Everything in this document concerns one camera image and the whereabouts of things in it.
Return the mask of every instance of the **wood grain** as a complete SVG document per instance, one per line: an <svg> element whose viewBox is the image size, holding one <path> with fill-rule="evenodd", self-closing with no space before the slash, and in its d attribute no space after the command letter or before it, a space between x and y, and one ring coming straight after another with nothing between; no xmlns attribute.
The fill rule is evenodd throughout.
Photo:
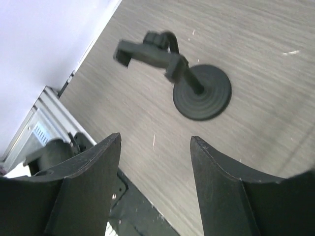
<svg viewBox="0 0 315 236"><path fill-rule="evenodd" d="M122 170L182 236L203 235L191 135L282 177L315 164L314 11L313 0L123 0L61 101L97 141L121 132ZM190 121L162 71L113 61L121 38L148 30L175 32L190 65L229 75L222 115Z"/></svg>

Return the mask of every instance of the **wooden tabletop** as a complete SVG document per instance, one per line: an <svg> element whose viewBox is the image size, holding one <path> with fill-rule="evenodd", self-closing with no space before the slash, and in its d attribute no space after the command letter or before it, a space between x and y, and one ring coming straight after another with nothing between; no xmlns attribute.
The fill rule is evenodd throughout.
<svg viewBox="0 0 315 236"><path fill-rule="evenodd" d="M123 0L61 97L96 141L122 135L120 167L182 236L201 236L189 142L281 177L315 164L315 2ZM216 119L181 116L157 70L113 60L120 39L171 30L190 65L224 70L233 95Z"/></svg>

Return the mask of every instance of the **round base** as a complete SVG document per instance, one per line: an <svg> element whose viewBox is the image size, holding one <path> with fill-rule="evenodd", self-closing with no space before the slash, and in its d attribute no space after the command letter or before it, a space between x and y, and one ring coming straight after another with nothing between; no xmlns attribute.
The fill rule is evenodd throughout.
<svg viewBox="0 0 315 236"><path fill-rule="evenodd" d="M196 65L190 68L205 87L197 95L184 78L173 89L173 100L177 110L192 120L208 120L220 115L231 99L232 87L228 76L212 65Z"/></svg>

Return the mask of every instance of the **black circular base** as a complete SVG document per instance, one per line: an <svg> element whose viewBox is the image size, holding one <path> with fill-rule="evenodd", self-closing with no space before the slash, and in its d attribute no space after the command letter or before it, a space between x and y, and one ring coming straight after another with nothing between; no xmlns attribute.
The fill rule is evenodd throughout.
<svg viewBox="0 0 315 236"><path fill-rule="evenodd" d="M205 87L197 95L184 78L173 89L173 100L177 110L192 120L208 120L220 115L231 99L232 87L228 76L212 65L196 65L190 68Z"/></svg>

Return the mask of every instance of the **white wall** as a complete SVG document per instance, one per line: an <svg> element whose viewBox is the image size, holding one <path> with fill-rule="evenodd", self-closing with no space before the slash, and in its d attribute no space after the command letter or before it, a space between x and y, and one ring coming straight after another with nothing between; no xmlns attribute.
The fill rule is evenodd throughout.
<svg viewBox="0 0 315 236"><path fill-rule="evenodd" d="M0 160L46 85L60 89L121 0L0 0Z"/></svg>

